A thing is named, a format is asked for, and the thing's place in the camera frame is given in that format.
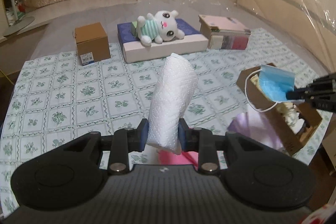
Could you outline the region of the blue surgical face mask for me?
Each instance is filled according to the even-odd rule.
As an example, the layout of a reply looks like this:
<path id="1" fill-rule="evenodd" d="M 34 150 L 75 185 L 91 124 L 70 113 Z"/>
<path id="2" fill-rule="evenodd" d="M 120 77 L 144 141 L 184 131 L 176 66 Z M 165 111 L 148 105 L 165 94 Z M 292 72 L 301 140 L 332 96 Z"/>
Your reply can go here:
<path id="1" fill-rule="evenodd" d="M 255 74 L 259 74 L 261 91 L 266 95 L 266 98 L 274 102 L 272 106 L 264 110 L 255 108 L 247 94 L 248 81 Z M 260 69 L 252 71 L 244 81 L 244 94 L 249 106 L 257 112 L 265 113 L 272 110 L 280 103 L 290 101 L 290 99 L 286 98 L 286 93 L 294 91 L 294 80 L 294 73 L 284 71 L 271 65 L 261 65 Z"/>

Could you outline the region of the white paper towel sheet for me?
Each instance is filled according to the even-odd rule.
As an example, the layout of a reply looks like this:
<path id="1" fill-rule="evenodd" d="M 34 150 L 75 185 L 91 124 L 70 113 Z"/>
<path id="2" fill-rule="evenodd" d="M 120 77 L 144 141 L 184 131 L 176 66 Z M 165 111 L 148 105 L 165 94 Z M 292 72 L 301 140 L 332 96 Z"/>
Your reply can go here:
<path id="1" fill-rule="evenodd" d="M 190 104 L 198 76 L 190 62 L 172 53 L 165 60 L 159 75 L 149 110 L 147 144 L 179 155 L 179 120 Z"/>

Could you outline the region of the yellow terry towel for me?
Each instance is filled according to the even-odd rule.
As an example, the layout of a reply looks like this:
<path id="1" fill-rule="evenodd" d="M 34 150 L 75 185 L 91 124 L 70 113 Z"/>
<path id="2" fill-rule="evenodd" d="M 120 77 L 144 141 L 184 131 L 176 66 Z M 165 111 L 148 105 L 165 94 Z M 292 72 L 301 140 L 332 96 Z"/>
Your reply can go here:
<path id="1" fill-rule="evenodd" d="M 259 86 L 259 75 L 255 74 L 250 78 L 250 81 L 252 82 L 252 84 L 254 84 L 255 86 Z"/>

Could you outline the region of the open brown cardboard box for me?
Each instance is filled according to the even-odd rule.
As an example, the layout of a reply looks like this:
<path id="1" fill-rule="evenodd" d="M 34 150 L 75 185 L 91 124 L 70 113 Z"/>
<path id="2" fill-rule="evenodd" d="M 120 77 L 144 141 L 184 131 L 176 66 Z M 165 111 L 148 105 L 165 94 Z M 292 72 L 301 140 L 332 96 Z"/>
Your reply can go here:
<path id="1" fill-rule="evenodd" d="M 237 86 L 244 92 L 248 110 L 243 114 L 247 125 L 239 124 L 238 132 L 289 155 L 300 151 L 322 122 L 317 110 L 307 103 L 274 103 L 259 87 L 258 67 L 240 72 Z"/>

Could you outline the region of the white cloth in box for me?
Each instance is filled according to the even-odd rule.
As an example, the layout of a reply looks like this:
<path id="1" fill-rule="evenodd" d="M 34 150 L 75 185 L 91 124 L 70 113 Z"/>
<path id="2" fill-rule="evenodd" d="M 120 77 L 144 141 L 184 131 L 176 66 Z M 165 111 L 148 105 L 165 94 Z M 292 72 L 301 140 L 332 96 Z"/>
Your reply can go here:
<path id="1" fill-rule="evenodd" d="M 295 104 L 291 102 L 279 103 L 276 110 L 294 134 L 298 134 L 302 130 L 305 120 L 300 117 L 301 113 L 297 110 Z"/>

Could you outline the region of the purple tissue pack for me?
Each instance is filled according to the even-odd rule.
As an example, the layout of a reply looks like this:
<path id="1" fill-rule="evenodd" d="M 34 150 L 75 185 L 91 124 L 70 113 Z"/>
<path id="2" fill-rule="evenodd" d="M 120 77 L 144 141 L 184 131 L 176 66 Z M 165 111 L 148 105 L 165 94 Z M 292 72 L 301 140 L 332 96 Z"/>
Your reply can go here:
<path id="1" fill-rule="evenodd" d="M 278 151 L 284 150 L 280 138 L 270 125 L 265 113 L 251 108 L 248 108 L 245 113 L 238 114 L 228 126 L 228 131 L 241 133 Z"/>

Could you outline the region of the green floral tablecloth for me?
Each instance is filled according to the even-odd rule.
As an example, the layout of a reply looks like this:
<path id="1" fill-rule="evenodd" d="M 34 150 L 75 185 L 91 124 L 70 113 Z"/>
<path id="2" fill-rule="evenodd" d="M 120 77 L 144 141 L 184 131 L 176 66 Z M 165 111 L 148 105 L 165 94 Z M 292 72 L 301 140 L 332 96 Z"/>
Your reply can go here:
<path id="1" fill-rule="evenodd" d="M 164 59 L 127 64 L 119 43 L 110 59 L 86 68 L 75 52 L 26 61 L 14 88 L 1 132 L 1 206 L 4 215 L 18 206 L 10 179 L 34 157 L 91 131 L 112 135 L 136 127 L 147 117 Z M 198 87 L 186 109 L 189 125 L 223 135 L 248 108 L 236 85 L 240 72 L 273 63 L 295 74 L 305 86 L 317 73 L 280 40 L 262 28 L 252 31 L 245 51 L 208 50 L 186 56 Z"/>

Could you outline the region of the small brown cardboard box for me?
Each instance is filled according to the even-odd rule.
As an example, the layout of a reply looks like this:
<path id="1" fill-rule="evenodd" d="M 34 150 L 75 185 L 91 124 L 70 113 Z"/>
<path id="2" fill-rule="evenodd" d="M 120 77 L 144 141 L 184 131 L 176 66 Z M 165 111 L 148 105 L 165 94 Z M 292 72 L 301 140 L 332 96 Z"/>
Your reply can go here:
<path id="1" fill-rule="evenodd" d="M 75 41 L 82 66 L 110 58 L 108 36 L 100 22 L 75 28 Z"/>

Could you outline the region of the stack of books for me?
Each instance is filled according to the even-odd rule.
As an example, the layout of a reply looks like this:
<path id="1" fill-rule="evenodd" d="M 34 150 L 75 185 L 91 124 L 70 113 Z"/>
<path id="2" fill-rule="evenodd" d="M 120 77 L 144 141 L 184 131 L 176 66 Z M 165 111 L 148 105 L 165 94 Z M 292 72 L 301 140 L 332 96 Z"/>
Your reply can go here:
<path id="1" fill-rule="evenodd" d="M 235 18 L 199 15 L 200 32 L 208 38 L 210 50 L 245 50 L 251 30 Z"/>

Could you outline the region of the small green box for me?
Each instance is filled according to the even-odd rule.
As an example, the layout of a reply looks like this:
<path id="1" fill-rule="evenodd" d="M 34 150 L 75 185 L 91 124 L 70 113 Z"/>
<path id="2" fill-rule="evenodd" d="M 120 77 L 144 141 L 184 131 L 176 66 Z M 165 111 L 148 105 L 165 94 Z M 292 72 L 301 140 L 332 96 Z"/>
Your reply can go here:
<path id="1" fill-rule="evenodd" d="M 131 22 L 130 32 L 135 38 L 138 37 L 138 35 L 137 35 L 137 21 Z"/>

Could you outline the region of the white bunny plush toy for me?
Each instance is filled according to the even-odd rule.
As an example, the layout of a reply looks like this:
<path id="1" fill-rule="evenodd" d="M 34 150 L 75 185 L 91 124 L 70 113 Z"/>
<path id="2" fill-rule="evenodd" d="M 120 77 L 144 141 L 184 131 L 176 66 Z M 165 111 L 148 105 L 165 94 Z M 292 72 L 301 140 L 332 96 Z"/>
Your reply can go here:
<path id="1" fill-rule="evenodd" d="M 146 17 L 137 18 L 137 35 L 141 44 L 150 47 L 152 42 L 162 44 L 173 39 L 183 39 L 185 33 L 178 28 L 176 17 L 178 12 L 158 11 L 155 15 L 148 13 Z"/>

